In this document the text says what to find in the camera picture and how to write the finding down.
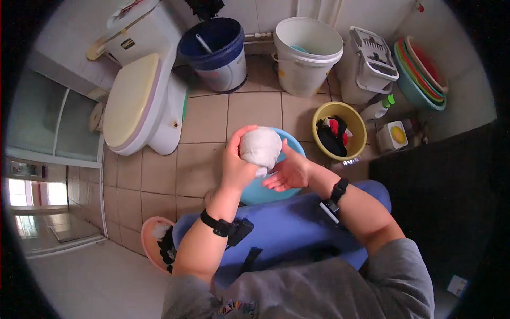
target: green bottle cap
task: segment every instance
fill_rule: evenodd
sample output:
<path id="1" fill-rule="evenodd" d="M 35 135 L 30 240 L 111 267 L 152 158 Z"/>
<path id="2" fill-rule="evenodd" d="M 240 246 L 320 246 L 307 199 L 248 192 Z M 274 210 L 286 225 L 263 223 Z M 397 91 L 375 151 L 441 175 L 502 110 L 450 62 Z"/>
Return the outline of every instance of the green bottle cap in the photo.
<path id="1" fill-rule="evenodd" d="M 388 102 L 390 102 L 391 105 L 395 104 L 395 99 L 393 98 L 393 94 L 390 94 L 388 96 Z"/>

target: tiled floor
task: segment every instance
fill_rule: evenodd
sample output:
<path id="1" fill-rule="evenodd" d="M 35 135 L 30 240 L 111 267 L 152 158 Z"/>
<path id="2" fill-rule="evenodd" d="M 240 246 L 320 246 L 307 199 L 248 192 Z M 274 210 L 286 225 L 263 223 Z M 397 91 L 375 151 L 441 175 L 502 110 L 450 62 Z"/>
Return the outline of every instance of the tiled floor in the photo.
<path id="1" fill-rule="evenodd" d="M 69 212 L 103 232 L 99 191 L 99 169 L 68 166 L 67 196 Z"/>
<path id="2" fill-rule="evenodd" d="M 145 220 L 163 216 L 176 222 L 182 214 L 201 211 L 206 192 L 219 186 L 225 144 L 244 125 L 283 129 L 301 143 L 308 158 L 331 166 L 313 142 L 310 123 L 322 104 L 341 101 L 334 72 L 317 95 L 303 99 L 282 92 L 271 61 L 269 56 L 247 57 L 248 81 L 235 93 L 216 94 L 200 83 L 192 86 L 180 144 L 172 154 L 161 156 L 148 146 L 130 156 L 106 149 L 104 200 L 110 239 L 144 255 L 140 231 Z M 374 154 L 367 145 L 361 158 L 370 160 Z M 334 168 L 352 181 L 361 180 L 368 177 L 366 163 Z"/>

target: towel on toilet tank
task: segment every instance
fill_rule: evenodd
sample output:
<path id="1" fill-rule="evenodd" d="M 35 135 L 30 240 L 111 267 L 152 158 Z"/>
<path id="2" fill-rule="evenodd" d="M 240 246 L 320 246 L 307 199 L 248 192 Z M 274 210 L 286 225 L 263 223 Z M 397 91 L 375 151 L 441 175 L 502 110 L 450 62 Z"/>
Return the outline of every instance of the towel on toilet tank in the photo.
<path id="1" fill-rule="evenodd" d="M 259 126 L 241 137 L 239 157 L 257 165 L 255 178 L 264 177 L 273 169 L 282 150 L 282 140 L 273 129 Z"/>

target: toilet tank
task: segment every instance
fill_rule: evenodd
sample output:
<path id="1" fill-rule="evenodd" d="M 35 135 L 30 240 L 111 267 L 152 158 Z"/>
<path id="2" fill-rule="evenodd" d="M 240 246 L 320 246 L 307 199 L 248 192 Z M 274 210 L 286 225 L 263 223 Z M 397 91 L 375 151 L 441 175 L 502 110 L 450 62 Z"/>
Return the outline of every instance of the toilet tank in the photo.
<path id="1" fill-rule="evenodd" d="M 152 53 L 176 52 L 182 37 L 161 0 L 131 1 L 108 19 L 107 27 L 105 49 L 122 66 Z"/>

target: hand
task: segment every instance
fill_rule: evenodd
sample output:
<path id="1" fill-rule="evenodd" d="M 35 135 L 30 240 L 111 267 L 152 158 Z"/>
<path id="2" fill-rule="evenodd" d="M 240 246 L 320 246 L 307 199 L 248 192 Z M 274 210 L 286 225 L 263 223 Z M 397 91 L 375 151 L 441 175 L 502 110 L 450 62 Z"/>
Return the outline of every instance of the hand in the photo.
<path id="1" fill-rule="evenodd" d="M 269 174 L 277 172 L 262 182 L 262 186 L 282 192 L 291 188 L 302 188 L 308 186 L 309 170 L 312 162 L 305 156 L 291 149 L 287 139 L 283 140 L 282 152 L 287 157 L 276 164 Z"/>
<path id="2" fill-rule="evenodd" d="M 257 166 L 239 157 L 239 143 L 246 132 L 257 128 L 257 125 L 244 126 L 235 131 L 223 152 L 223 178 L 221 187 L 233 190 L 239 194 L 255 178 Z"/>

